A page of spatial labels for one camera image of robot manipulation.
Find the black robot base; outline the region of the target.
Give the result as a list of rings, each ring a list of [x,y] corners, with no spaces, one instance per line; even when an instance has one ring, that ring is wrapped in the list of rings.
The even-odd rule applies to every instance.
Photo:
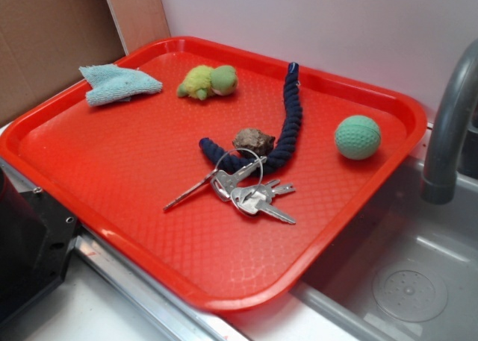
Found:
[[[1,326],[63,283],[78,229],[53,196],[21,193],[1,172]]]

